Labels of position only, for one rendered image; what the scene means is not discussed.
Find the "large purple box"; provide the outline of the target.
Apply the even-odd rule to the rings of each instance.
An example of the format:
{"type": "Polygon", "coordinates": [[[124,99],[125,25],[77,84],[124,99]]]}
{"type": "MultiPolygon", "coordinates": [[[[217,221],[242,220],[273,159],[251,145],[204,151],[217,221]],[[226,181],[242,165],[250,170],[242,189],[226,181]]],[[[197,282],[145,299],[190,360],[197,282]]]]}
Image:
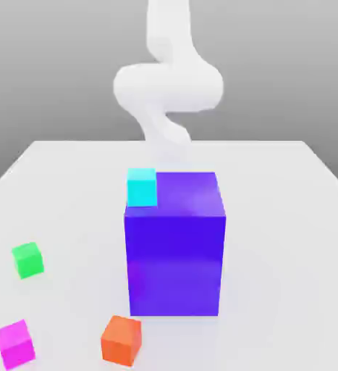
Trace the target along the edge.
{"type": "Polygon", "coordinates": [[[219,313],[226,212],[214,172],[160,172],[158,204],[127,207],[130,314],[219,313]]]}

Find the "small cyan cube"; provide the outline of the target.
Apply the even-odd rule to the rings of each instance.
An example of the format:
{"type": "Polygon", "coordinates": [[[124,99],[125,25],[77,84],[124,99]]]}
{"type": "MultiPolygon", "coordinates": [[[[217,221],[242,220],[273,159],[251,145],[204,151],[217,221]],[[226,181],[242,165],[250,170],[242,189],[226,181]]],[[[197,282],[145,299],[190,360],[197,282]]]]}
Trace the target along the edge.
{"type": "Polygon", "coordinates": [[[128,207],[157,205],[157,182],[154,168],[129,168],[127,171],[128,207]]]}

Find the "small green cube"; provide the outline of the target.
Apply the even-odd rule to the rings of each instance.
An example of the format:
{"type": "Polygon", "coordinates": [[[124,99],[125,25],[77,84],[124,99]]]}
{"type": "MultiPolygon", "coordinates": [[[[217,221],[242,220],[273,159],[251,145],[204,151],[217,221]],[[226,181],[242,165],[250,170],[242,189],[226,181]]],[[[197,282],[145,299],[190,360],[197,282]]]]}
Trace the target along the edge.
{"type": "Polygon", "coordinates": [[[12,256],[21,279],[44,272],[43,257],[35,242],[24,243],[14,247],[12,256]]]}

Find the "small magenta cube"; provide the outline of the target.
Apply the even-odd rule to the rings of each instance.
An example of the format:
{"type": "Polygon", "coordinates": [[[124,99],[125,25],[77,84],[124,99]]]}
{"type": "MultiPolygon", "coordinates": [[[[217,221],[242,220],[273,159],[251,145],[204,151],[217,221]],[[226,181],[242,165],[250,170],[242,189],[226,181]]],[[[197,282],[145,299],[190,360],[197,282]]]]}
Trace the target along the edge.
{"type": "Polygon", "coordinates": [[[6,371],[35,359],[33,341],[24,320],[0,328],[0,353],[6,371]]]}

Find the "small orange cube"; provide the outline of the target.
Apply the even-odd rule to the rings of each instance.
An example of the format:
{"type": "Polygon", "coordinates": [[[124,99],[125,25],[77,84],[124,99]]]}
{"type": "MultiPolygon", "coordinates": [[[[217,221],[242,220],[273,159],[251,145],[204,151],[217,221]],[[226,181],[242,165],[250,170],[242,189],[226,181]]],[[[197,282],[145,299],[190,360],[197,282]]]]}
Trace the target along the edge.
{"type": "Polygon", "coordinates": [[[131,367],[141,345],[141,321],[114,315],[101,336],[102,358],[131,367]]]}

